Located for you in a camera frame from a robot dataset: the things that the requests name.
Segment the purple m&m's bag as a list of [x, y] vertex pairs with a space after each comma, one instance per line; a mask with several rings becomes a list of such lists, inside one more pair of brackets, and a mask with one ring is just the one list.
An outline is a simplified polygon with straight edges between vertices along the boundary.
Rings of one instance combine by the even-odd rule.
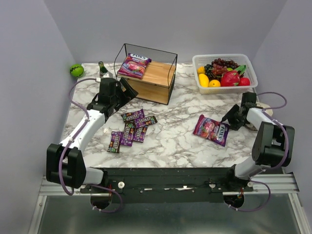
[[125, 122], [125, 127], [124, 127], [123, 135], [121, 138], [121, 142], [120, 142], [121, 145], [132, 146], [135, 130], [136, 130], [136, 126], [133, 121]]
[[144, 118], [145, 114], [144, 114], [144, 110], [140, 109], [134, 112], [123, 113], [121, 114], [121, 117], [124, 122], [127, 122], [127, 121], [134, 121], [136, 119]]
[[135, 119], [134, 124], [137, 128], [142, 126], [153, 125], [157, 123], [157, 119], [155, 116], [148, 116], [139, 119]]
[[133, 141], [143, 143], [147, 129], [147, 125], [136, 128]]
[[119, 154], [120, 142], [123, 136], [123, 132], [112, 132], [111, 140], [107, 152]]

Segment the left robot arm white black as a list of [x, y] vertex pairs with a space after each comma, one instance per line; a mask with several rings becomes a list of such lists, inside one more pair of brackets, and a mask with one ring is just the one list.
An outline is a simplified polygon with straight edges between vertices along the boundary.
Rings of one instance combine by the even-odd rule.
[[97, 78], [96, 81], [99, 92], [92, 101], [86, 107], [76, 105], [85, 113], [80, 123], [62, 142], [47, 148], [46, 179], [65, 189], [103, 182], [104, 171], [86, 167], [83, 152], [109, 117], [138, 95], [124, 78]]

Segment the purple Fox's candy bag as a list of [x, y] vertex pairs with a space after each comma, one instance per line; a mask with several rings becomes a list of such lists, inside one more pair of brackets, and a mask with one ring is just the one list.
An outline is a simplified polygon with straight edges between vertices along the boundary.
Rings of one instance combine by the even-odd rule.
[[230, 126], [200, 115], [193, 134], [225, 147]]
[[145, 70], [151, 61], [148, 57], [129, 53], [117, 73], [131, 78], [143, 79]]

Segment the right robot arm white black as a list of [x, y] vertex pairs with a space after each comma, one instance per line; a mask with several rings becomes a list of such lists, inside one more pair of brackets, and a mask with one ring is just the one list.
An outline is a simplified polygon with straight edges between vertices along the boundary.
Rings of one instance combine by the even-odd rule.
[[234, 105], [221, 120], [231, 130], [237, 131], [246, 124], [257, 129], [251, 156], [234, 166], [235, 177], [243, 180], [270, 169], [287, 167], [292, 158], [295, 129], [270, 116], [267, 110], [274, 108], [262, 108], [256, 99], [256, 93], [243, 93], [241, 104]]

